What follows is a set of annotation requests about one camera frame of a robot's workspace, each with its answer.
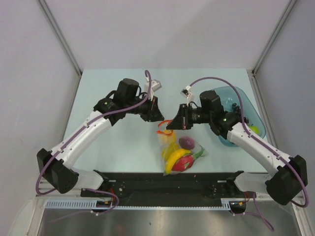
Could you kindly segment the purple onion toy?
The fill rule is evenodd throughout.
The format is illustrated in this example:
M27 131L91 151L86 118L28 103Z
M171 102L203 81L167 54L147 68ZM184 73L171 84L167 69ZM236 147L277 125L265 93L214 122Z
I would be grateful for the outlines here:
M189 136L180 137L178 143L183 149L192 150L195 148L195 140Z

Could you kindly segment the clear zip bag orange zipper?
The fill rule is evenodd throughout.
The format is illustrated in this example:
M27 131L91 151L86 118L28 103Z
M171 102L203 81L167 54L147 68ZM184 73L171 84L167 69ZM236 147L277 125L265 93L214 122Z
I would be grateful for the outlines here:
M168 130L170 123L170 120L160 122L156 131L165 176L183 173L209 155L190 130Z

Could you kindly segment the yellow banana toy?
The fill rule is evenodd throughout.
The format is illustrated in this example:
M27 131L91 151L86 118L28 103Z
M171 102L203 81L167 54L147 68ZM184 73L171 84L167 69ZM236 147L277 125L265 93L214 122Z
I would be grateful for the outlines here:
M176 151L174 151L169 158L165 162L164 167L164 173L166 175L170 174L172 172L173 166L176 164L176 162L183 156L190 154L191 151L187 149L180 148Z

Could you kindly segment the red dragon fruit toy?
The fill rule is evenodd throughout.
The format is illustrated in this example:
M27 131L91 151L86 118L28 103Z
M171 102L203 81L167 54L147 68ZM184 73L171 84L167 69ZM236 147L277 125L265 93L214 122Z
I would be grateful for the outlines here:
M184 172L185 170L191 168L194 162L203 156L206 156L208 153L204 147L198 146L190 150L189 154L182 156L172 167L173 172Z

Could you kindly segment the yellow lemon toy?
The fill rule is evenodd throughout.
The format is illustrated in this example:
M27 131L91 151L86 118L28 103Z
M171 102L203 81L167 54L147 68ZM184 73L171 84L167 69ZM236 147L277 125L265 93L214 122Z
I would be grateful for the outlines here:
M173 130L158 130L157 136L161 145L167 145L176 142L176 134Z

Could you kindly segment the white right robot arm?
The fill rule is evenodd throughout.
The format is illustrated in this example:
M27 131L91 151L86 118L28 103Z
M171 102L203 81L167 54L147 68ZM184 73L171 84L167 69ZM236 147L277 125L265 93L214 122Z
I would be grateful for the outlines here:
M181 94L187 101L178 112L180 129L206 123L214 134L238 145L266 170L265 174L236 172L227 185L230 196L239 197L251 191L268 194L280 205L293 203L302 208L309 205L307 164L302 156L292 157L263 140L247 126L243 115L224 110L214 90L201 93L201 106L196 108L191 106L193 95L188 88Z

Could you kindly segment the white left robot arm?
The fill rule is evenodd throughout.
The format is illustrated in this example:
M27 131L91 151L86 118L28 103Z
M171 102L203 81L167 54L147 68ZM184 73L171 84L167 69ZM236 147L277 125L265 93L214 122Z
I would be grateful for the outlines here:
M42 148L36 155L40 176L61 194L77 187L91 189L97 196L108 193L109 185L98 171L84 171L73 166L91 143L127 114L139 115L146 122L164 121L155 91L157 80L147 79L143 88L133 79L124 78L116 90L99 100L83 124L51 150Z

